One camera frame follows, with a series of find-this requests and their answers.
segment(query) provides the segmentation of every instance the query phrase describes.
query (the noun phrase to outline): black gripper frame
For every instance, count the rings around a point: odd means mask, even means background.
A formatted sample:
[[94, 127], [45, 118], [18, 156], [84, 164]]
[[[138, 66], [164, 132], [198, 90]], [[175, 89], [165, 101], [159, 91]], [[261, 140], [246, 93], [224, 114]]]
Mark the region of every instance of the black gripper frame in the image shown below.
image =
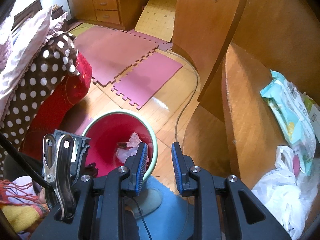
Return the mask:
[[88, 181], [78, 179], [72, 187], [77, 202], [73, 218], [60, 221], [60, 204], [57, 204], [31, 240], [126, 240], [124, 197], [139, 194], [135, 179], [146, 149], [147, 145], [140, 143], [137, 154], [128, 157], [121, 169], [115, 168], [107, 176], [94, 179], [90, 176]]
[[237, 177], [225, 179], [194, 168], [192, 158], [182, 154], [177, 142], [172, 144], [172, 161], [180, 195], [195, 197], [193, 240], [221, 240], [221, 227], [226, 240], [291, 239]]

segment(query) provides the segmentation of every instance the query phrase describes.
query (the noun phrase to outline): trash bin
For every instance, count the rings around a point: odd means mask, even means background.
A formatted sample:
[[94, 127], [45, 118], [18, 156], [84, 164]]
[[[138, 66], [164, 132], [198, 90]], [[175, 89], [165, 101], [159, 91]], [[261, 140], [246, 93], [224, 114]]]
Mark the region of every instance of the trash bin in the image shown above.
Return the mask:
[[143, 177], [145, 181], [153, 172], [157, 162], [156, 135], [142, 116], [130, 110], [118, 109], [106, 112], [88, 125], [82, 134], [91, 138], [86, 165], [95, 162], [96, 168], [99, 169], [98, 177], [105, 176], [123, 165], [116, 158], [117, 143], [128, 142], [134, 132], [148, 145], [149, 162]]

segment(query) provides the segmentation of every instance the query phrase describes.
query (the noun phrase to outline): blue mat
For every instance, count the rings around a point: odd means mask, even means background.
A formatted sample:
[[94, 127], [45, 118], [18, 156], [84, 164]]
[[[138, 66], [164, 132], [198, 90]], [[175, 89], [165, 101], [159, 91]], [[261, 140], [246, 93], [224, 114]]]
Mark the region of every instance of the blue mat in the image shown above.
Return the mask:
[[[163, 197], [160, 207], [144, 217], [152, 240], [187, 240], [193, 233], [194, 206], [175, 195], [153, 176], [150, 176], [145, 182], [142, 190], [146, 188], [161, 191]], [[139, 226], [140, 240], [149, 240], [141, 219], [137, 220], [137, 225]]]

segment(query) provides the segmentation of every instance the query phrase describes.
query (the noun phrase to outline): metal clip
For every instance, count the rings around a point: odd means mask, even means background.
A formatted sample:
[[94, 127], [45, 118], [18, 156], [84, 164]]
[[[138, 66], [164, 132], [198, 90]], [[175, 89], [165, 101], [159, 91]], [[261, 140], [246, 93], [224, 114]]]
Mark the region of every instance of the metal clip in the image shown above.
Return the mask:
[[[70, 186], [70, 164], [74, 141], [71, 135], [65, 134], [56, 142], [51, 134], [43, 139], [44, 179], [53, 187], [55, 195], [61, 206], [60, 220], [66, 221], [74, 216], [76, 201]], [[46, 197], [48, 206], [55, 196]]]

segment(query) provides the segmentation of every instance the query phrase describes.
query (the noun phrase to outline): crumpled paper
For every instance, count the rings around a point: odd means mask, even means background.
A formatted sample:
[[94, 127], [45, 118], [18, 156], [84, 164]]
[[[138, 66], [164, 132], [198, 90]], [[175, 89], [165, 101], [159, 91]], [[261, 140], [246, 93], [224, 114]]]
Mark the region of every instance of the crumpled paper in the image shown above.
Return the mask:
[[125, 163], [128, 157], [136, 155], [139, 147], [139, 143], [142, 141], [139, 138], [139, 135], [137, 133], [133, 133], [130, 136], [129, 142], [127, 143], [118, 143], [119, 147], [116, 151], [116, 157], [121, 161], [122, 163]]

